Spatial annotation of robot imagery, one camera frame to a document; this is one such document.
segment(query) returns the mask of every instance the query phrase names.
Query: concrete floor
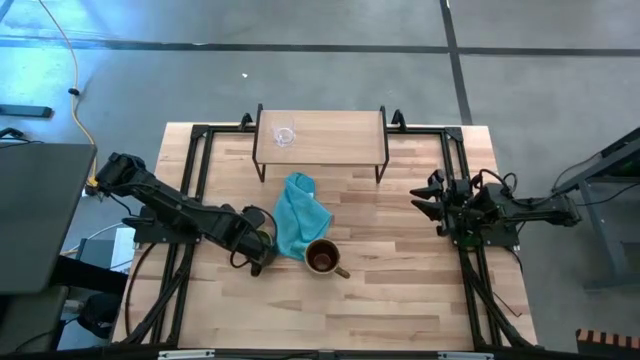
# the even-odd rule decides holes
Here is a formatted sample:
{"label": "concrete floor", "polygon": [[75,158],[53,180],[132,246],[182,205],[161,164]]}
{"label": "concrete floor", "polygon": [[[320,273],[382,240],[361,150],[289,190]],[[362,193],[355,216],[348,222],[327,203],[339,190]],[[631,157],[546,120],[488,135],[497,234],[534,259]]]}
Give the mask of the concrete floor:
{"label": "concrete floor", "polygon": [[[49,1],[70,37],[144,41],[446,45],[437,0]],[[633,48],[632,0],[451,0],[460,46]],[[16,0],[0,36],[57,37],[35,1]],[[285,52],[77,51],[80,119],[99,145],[153,168],[168,121],[238,121],[266,108],[401,108],[410,123],[459,125],[448,55]],[[63,49],[0,48],[0,103],[46,105],[50,120],[0,116],[33,139],[85,142],[69,114],[71,59]],[[499,169],[518,193],[546,194],[557,174],[640,123],[640,58],[462,56],[474,124],[491,130]],[[602,197],[611,193],[604,189]],[[622,202],[637,201],[630,191]],[[629,214],[637,215],[637,209]],[[110,200],[82,199],[65,248],[118,222]],[[640,292],[586,293],[606,275],[585,219],[571,229],[529,224],[524,277],[541,345],[575,351],[577,328],[640,335]]]}

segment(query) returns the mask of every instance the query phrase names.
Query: wood grain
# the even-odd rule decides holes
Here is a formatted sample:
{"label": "wood grain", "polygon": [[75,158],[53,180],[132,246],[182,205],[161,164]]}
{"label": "wood grain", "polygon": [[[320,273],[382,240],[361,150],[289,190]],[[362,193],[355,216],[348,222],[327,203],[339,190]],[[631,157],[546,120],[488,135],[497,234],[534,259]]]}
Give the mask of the wood grain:
{"label": "wood grain", "polygon": [[[167,124],[160,149],[156,176],[176,188],[191,126]],[[464,127],[463,132],[469,166],[495,170],[488,129]],[[448,239],[436,236],[436,223],[409,205],[409,189],[424,186],[426,176],[442,166],[435,136],[391,136],[392,156],[380,185],[369,169],[319,165],[270,165],[260,183],[251,161],[252,141],[248,134],[215,136],[204,203],[272,209],[284,178],[303,171],[316,180],[317,198],[334,215],[328,238],[340,248],[342,265],[352,277],[314,275],[299,262],[278,258],[252,278],[247,269],[228,265],[228,252],[203,242],[192,267],[181,347],[472,349],[457,252]],[[199,166],[196,161],[195,174]],[[195,176],[191,184],[193,195]],[[157,297],[166,251],[157,246],[141,266],[131,295],[132,324],[142,320]],[[141,252],[136,252],[134,266]],[[535,343],[518,264],[498,248],[487,249],[487,261],[494,290],[523,315],[516,318],[498,305]],[[488,341],[483,306],[479,312]],[[113,339],[122,338],[121,309]]]}
{"label": "wood grain", "polygon": [[[273,129],[290,128],[295,141],[281,147]],[[260,113],[256,160],[261,164],[384,163],[384,133],[379,111],[274,111]]]}

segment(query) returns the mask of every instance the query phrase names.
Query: ceramic mug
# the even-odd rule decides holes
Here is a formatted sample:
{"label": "ceramic mug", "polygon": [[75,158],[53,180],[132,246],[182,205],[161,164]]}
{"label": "ceramic mug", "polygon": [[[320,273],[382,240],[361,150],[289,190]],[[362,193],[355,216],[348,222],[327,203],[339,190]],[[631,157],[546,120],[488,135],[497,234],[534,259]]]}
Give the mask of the ceramic mug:
{"label": "ceramic mug", "polygon": [[309,270],[316,274],[336,274],[345,279],[351,277],[348,271],[338,266],[340,251],[333,242],[327,239],[312,241],[304,252],[304,262]]}

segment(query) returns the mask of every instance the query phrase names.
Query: blue towel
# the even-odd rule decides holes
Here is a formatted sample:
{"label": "blue towel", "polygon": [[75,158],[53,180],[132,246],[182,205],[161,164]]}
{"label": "blue towel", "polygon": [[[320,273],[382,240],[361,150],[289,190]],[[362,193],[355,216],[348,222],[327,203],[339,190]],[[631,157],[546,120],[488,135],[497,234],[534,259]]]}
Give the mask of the blue towel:
{"label": "blue towel", "polygon": [[280,254],[304,261],[309,243],[327,234],[331,213],[314,199],[315,193],[316,184],[307,175],[293,173],[285,179],[274,211]]}

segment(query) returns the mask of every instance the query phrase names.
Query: mug handle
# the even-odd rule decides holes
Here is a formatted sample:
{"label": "mug handle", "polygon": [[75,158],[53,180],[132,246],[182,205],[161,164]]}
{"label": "mug handle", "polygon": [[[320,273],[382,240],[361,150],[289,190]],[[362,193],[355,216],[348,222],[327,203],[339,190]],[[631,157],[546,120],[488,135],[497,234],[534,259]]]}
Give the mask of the mug handle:
{"label": "mug handle", "polygon": [[338,266],[335,270],[333,270],[336,274],[342,276],[345,279],[348,279],[351,277],[351,274],[349,274],[349,272],[343,268],[341,268],[340,266]]}

